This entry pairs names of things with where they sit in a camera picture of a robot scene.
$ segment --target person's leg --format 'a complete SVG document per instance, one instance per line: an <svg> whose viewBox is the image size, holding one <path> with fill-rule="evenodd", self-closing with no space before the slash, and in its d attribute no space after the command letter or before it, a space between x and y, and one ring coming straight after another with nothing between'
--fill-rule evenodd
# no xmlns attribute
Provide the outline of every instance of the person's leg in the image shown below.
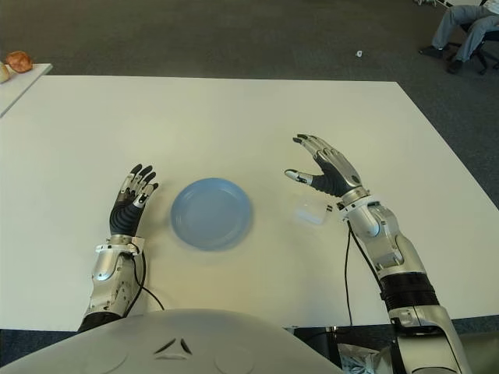
<svg viewBox="0 0 499 374"><path fill-rule="evenodd" d="M447 9L431 42L436 49L442 49L449 41L452 31L463 23L471 23L484 16L483 7L476 5L456 5Z"/></svg>
<svg viewBox="0 0 499 374"><path fill-rule="evenodd" d="M499 15L486 16L475 21L468 30L468 37L459 48L455 59L463 62L468 61L473 51L475 51L476 47L478 47L482 41L483 35L485 35L487 31L499 30L498 25Z"/></svg>

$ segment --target black cable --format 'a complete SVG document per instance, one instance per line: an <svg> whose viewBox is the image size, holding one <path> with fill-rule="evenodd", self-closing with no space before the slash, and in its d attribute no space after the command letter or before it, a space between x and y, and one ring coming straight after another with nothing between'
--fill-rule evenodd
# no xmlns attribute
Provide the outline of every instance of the black cable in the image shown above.
<svg viewBox="0 0 499 374"><path fill-rule="evenodd" d="M148 290L147 288L145 288L143 285L140 284L139 278L137 276L135 259L132 258L132 261L133 261L133 275L135 276L135 282L137 282L137 284L139 285L140 288L142 288L154 300L156 300L156 302L159 304L159 307L161 308L161 310L165 310L165 307L163 306L163 304L161 304L161 302L159 301L159 298L157 298L155 294L153 294L150 290ZM146 261L146 256L143 254L143 252L142 252L142 261L144 261L144 262Z"/></svg>
<svg viewBox="0 0 499 374"><path fill-rule="evenodd" d="M145 261L146 257L145 255L143 254L142 252L142 281L139 283L139 290L137 291L136 295L135 295L135 298L133 298L132 300L132 303L130 304L130 306L128 307L128 309L125 311L125 313L123 314L123 318L126 318L130 311L132 310L133 306L135 305L135 302L137 301L137 299L139 298L140 296L140 292L142 291L143 289L143 284L145 283L146 281L146 261ZM137 275L136 275L136 264L135 264L135 259L132 257L132 261L133 261L133 272L135 273L135 280L138 281L137 279Z"/></svg>
<svg viewBox="0 0 499 374"><path fill-rule="evenodd" d="M346 243L345 251L345 293L346 293L346 307L349 310L350 326L353 326L352 320L352 310L350 309L350 294L349 294L349 252L350 252L350 238L352 237L352 231L349 229L349 239Z"/></svg>
<svg viewBox="0 0 499 374"><path fill-rule="evenodd" d="M352 237L353 232L351 228L349 228L349 236L346 242L346 251L345 251L345 293L346 293L346 306L349 310L349 319L350 319L350 326L353 326L353 320L352 320L352 310L350 309L350 295L349 295L349 279L348 279L348 268L349 268L349 252L350 252L350 238ZM344 334L344 333L349 333L350 329L347 329L344 332L340 332L339 330L336 331L321 331L320 333L315 333L314 335L306 338L303 343L306 343L310 340L312 340L315 337L318 337L320 335L324 335L325 333L332 333L334 337L338 334Z"/></svg>
<svg viewBox="0 0 499 374"><path fill-rule="evenodd" d="M371 273L373 274L374 280L376 281L378 287L380 288L380 291L382 290L381 287L381 282L377 278L376 270L373 268L373 264L369 261L369 258L367 257L366 253L362 249L362 246L359 243L359 240L357 239L355 233L352 230L352 225L350 224L350 221L346 221L347 225L349 226L349 232L353 237L353 241L357 244L357 248L359 249L360 253L362 254L362 257L366 260L367 265L369 266Z"/></svg>

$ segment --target white table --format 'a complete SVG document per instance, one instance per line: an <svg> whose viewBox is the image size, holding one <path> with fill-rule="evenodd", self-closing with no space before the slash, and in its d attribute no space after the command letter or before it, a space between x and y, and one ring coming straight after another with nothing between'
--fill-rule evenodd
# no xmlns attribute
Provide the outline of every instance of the white table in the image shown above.
<svg viewBox="0 0 499 374"><path fill-rule="evenodd" d="M138 234L147 285L168 307L347 324L345 225L336 213L323 226L292 218L303 193L321 197L283 175L318 171L297 132L336 146L396 212L452 318L497 313L497 209L396 83L46 76L0 126L0 327L79 326L94 246L137 162L161 183ZM251 232L226 252L188 248L168 223L177 194L212 176L254 208ZM387 323L355 249L349 269L354 323ZM136 312L157 308L142 303Z"/></svg>
<svg viewBox="0 0 499 374"><path fill-rule="evenodd" d="M47 74L51 64L34 64L29 72L19 74L7 65L10 79L0 84L0 118L19 100L38 78Z"/></svg>

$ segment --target robotic arm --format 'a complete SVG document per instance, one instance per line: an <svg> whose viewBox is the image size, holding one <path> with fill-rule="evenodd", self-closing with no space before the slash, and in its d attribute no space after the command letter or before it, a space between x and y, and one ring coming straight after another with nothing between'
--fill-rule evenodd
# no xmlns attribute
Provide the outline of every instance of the robotic arm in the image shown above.
<svg viewBox="0 0 499 374"><path fill-rule="evenodd" d="M135 236L146 201L158 184L150 184L152 166L135 166L125 178L109 217L111 237L96 248L92 271L94 290L79 332L126 317L138 296L136 262L143 255L144 239Z"/></svg>
<svg viewBox="0 0 499 374"><path fill-rule="evenodd" d="M395 215L369 194L355 168L332 146L310 135L299 134L293 140L312 154L324 174L292 169L285 174L340 198L343 220L351 224L366 248L397 336L392 351L394 369L404 374L470 373L452 321L440 306L414 246L400 232Z"/></svg>

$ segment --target bread roll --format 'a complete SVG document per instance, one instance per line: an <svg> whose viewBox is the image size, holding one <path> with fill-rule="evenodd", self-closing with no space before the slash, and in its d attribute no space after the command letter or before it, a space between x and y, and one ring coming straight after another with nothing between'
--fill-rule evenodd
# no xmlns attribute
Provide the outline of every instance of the bread roll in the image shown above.
<svg viewBox="0 0 499 374"><path fill-rule="evenodd" d="M33 60L23 51L10 52L5 61L15 72L27 72L33 68Z"/></svg>
<svg viewBox="0 0 499 374"><path fill-rule="evenodd" d="M9 80L10 73L7 69L7 66L3 65L3 62L0 62L0 83L4 83L6 80Z"/></svg>

